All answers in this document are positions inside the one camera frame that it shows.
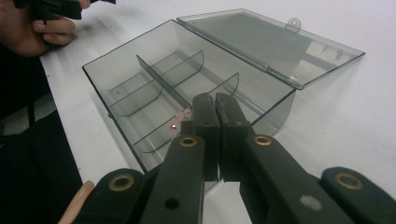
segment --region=person's arm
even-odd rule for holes
[[[90,6],[90,0],[79,0],[81,8]],[[12,0],[0,0],[0,43],[23,57],[41,55],[49,50],[43,38],[56,45],[73,40],[76,25],[67,18],[32,21],[29,7],[15,8]]]

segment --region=brass rivet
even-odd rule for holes
[[[263,147],[268,147],[272,144],[272,140],[268,137],[264,136],[256,136],[254,137],[254,142],[257,145],[263,146]]]
[[[113,191],[119,192],[130,188],[133,184],[134,184],[134,177],[132,175],[121,174],[114,176],[110,180],[110,183],[108,183],[108,187]]]
[[[184,138],[180,139],[180,144],[183,147],[193,147],[197,144],[197,140],[195,138],[191,138],[191,137],[184,137]]]
[[[361,181],[354,175],[350,175],[347,173],[338,173],[335,175],[335,181],[337,183],[347,189],[362,189],[363,184]]]

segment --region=tabletop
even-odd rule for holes
[[[298,18],[302,29],[366,52],[297,91],[290,115],[274,137],[308,173],[320,176],[326,168],[348,167],[396,198],[396,2],[391,0],[120,0],[115,6],[91,5],[76,21],[76,39],[41,56],[82,180],[97,183],[124,167],[141,170],[82,66],[165,21],[236,8],[282,22]],[[204,223],[249,223],[237,188],[219,184],[205,195]]]

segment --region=floor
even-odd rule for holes
[[[48,93],[35,101],[35,120],[42,119],[55,110],[52,94]],[[0,135],[22,133],[27,128],[29,128],[29,119],[26,107],[0,120]]]

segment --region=finger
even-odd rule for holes
[[[56,20],[33,21],[33,26],[38,33],[71,34],[76,30],[76,25],[65,17],[58,16]]]
[[[90,0],[79,0],[79,5],[81,6],[82,9],[86,9],[90,7],[91,1]]]
[[[44,40],[56,45],[66,45],[72,42],[72,34],[43,34]]]
[[[87,199],[88,195],[93,191],[94,184],[91,181],[85,182],[85,184],[79,189],[73,198],[72,202],[67,206],[64,215],[62,216],[59,224],[69,224],[76,219],[79,210],[81,210],[82,205]]]

